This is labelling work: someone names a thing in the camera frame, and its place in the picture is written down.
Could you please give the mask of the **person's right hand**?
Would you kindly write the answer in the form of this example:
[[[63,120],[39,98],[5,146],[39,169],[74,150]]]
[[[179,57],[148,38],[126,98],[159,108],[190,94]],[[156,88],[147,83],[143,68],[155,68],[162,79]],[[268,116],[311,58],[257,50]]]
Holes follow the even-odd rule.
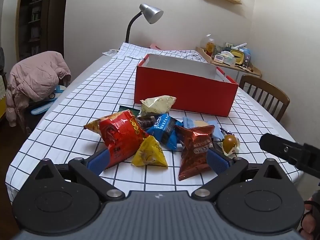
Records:
[[[313,198],[304,202],[305,213],[300,222],[300,235],[307,240],[319,239],[319,205]]]

